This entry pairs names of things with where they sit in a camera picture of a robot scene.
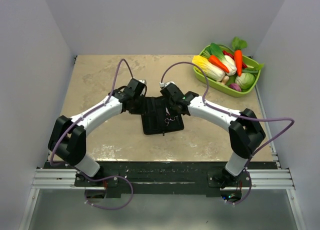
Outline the black tool case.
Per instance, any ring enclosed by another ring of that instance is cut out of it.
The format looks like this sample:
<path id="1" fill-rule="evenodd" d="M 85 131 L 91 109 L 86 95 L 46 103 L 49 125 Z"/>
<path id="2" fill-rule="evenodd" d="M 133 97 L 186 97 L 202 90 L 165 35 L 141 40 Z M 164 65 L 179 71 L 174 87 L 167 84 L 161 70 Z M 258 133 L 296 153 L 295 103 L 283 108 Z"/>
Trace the black tool case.
<path id="1" fill-rule="evenodd" d="M 166 115 L 165 107 L 168 108 L 170 115 Z M 169 117 L 175 117 L 175 121 L 166 126 L 165 118 Z M 171 109 L 169 101 L 164 96 L 145 98 L 141 122 L 143 133 L 147 136 L 158 134 L 164 136 L 166 133 L 182 131 L 185 128 L 181 114 Z"/>

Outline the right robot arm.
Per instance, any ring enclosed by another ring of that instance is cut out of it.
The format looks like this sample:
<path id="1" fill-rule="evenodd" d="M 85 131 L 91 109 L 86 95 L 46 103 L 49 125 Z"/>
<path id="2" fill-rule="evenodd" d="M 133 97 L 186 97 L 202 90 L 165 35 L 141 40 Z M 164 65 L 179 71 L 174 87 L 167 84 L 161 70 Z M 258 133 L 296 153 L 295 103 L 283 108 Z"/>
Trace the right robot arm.
<path id="1" fill-rule="evenodd" d="M 222 107 L 192 91 L 183 93 L 172 81 L 159 85 L 161 94 L 178 114 L 201 118 L 229 133 L 233 153 L 224 167 L 222 179 L 227 186 L 235 186 L 248 160 L 266 137 L 255 113 L 248 108 L 239 111 Z"/>

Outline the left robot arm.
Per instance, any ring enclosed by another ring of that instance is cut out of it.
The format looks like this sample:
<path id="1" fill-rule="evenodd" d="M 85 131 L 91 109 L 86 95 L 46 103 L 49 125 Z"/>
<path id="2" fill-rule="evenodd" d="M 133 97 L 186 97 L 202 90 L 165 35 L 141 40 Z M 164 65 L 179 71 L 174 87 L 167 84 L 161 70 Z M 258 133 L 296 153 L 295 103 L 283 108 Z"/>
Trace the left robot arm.
<path id="1" fill-rule="evenodd" d="M 123 112 L 138 114 L 146 92 L 147 81 L 132 78 L 126 86 L 112 90 L 88 110 L 72 117 L 58 117 L 48 142 L 51 165 L 55 165 L 53 158 L 57 155 L 84 173 L 92 186 L 99 186 L 104 174 L 99 171 L 101 166 L 98 162 L 87 153 L 87 137 L 101 124 Z"/>

